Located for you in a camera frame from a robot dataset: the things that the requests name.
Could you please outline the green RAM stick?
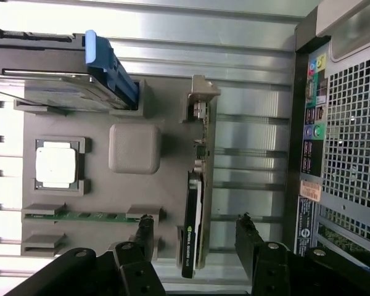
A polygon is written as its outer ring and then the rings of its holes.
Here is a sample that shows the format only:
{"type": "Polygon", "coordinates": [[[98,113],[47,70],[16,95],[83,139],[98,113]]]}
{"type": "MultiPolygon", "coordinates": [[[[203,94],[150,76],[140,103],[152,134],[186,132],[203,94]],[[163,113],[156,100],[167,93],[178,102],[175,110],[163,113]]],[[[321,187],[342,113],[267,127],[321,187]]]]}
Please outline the green RAM stick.
{"type": "Polygon", "coordinates": [[[48,214],[25,214],[28,220],[47,220],[47,221],[93,221],[109,223],[135,223],[140,218],[127,218],[125,213],[102,213],[102,212],[70,212],[62,211],[53,215],[48,214]]]}

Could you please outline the grey parts rack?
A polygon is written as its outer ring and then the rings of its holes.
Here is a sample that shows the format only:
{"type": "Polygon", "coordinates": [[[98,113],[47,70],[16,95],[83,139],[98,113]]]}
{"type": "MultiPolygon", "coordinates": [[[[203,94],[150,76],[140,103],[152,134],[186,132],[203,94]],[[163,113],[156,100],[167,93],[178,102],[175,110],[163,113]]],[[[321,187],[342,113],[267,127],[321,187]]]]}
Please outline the grey parts rack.
{"type": "Polygon", "coordinates": [[[125,213],[154,218],[154,258],[174,258],[178,228],[184,222],[187,173],[194,163],[193,140],[200,127],[180,123],[188,79],[144,78],[145,117],[114,117],[106,113],[24,116],[21,254],[53,257],[76,247],[104,253],[110,245],[136,233],[138,224],[93,221],[28,220],[25,214],[53,215],[62,211],[125,213]],[[152,175],[114,173],[109,168],[109,130],[117,123],[153,124],[162,134],[160,167],[152,175]],[[36,188],[36,150],[41,141],[80,145],[80,188],[36,188]]]}

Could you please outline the orange case label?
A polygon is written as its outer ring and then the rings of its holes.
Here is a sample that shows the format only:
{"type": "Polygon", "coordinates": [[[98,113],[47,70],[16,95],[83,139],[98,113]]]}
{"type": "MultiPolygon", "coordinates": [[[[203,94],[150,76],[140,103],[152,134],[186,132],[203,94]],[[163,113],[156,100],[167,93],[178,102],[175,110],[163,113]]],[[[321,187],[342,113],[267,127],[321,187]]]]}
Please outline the orange case label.
{"type": "Polygon", "coordinates": [[[321,185],[318,183],[305,180],[300,182],[300,195],[304,198],[319,202],[321,200],[321,191],[321,185]]]}

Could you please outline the grey square rack block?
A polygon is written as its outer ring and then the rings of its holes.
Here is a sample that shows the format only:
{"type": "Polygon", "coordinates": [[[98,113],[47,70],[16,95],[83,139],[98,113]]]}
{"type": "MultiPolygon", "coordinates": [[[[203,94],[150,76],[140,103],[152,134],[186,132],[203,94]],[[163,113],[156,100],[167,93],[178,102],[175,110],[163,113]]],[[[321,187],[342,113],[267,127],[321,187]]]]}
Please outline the grey square rack block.
{"type": "Polygon", "coordinates": [[[117,123],[109,130],[109,168],[114,173],[152,175],[160,167],[162,134],[153,124],[117,123]]]}

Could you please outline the silver CPU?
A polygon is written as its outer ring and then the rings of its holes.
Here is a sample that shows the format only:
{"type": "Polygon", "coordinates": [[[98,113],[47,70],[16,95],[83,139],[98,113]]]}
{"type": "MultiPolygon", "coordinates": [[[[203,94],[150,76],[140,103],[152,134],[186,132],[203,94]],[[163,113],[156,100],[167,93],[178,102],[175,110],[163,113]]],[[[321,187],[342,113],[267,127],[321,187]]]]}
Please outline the silver CPU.
{"type": "Polygon", "coordinates": [[[36,150],[36,181],[45,188],[69,189],[76,181],[77,152],[69,142],[43,142],[36,150]]]}

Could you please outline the grey PC case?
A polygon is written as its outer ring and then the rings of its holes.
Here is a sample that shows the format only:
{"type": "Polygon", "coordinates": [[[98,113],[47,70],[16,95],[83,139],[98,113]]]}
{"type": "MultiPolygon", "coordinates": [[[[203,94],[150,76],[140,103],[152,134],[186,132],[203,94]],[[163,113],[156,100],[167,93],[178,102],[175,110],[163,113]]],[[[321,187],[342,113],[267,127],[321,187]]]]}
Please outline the grey PC case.
{"type": "Polygon", "coordinates": [[[282,238],[370,269],[370,0],[323,0],[295,28],[282,238]]]}

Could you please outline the hard disk with blue caddy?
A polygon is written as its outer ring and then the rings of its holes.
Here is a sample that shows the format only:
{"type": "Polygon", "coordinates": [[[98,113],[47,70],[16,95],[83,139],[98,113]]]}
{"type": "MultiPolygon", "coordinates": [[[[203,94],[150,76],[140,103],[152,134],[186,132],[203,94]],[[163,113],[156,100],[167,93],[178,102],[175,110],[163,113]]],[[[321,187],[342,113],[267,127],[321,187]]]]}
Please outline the hard disk with blue caddy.
{"type": "Polygon", "coordinates": [[[110,41],[93,30],[51,35],[0,29],[0,93],[30,113],[109,113],[139,105],[139,84],[110,41]]]}

